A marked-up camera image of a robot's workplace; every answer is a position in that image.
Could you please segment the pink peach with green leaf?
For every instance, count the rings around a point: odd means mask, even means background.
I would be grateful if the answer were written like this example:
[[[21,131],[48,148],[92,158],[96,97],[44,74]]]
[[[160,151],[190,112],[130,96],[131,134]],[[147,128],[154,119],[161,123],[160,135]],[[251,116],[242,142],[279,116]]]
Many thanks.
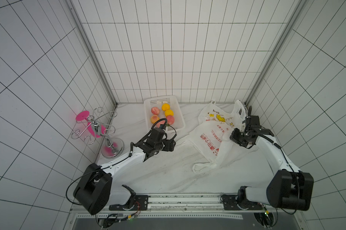
[[[168,125],[173,125],[174,123],[175,123],[175,118],[174,118],[174,116],[172,116],[172,115],[168,115],[167,117],[166,117],[166,119],[167,119],[167,124]]]

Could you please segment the white bag red lettering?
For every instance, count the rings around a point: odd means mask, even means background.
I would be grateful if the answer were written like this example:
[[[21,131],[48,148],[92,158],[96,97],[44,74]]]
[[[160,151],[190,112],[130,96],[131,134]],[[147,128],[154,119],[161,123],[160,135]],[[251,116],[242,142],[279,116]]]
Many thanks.
[[[186,137],[186,141],[207,160],[206,163],[196,163],[194,173],[206,173],[218,168],[225,161],[234,142],[230,136],[234,129],[225,122],[209,120],[201,123]]]

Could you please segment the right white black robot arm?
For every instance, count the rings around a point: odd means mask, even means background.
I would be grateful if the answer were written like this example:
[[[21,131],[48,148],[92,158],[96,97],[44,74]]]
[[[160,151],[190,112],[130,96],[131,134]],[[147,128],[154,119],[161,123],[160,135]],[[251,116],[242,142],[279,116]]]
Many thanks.
[[[239,208],[263,204],[293,212],[309,210],[314,185],[312,175],[293,164],[271,130],[260,125],[258,116],[248,114],[244,125],[244,130],[234,129],[230,140],[246,149],[257,146],[274,176],[267,187],[242,186],[236,197]]]

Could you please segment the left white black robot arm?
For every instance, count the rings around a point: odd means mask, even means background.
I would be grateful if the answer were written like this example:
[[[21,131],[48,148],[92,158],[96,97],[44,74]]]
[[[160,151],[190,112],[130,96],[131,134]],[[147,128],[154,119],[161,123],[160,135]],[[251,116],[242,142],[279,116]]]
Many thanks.
[[[135,168],[161,151],[173,151],[174,138],[168,139],[164,124],[153,127],[136,144],[130,144],[126,158],[111,161],[103,165],[89,165],[79,181],[73,196],[78,201],[76,205],[83,206],[91,215],[99,213],[108,203],[112,192],[113,179],[123,172]]]

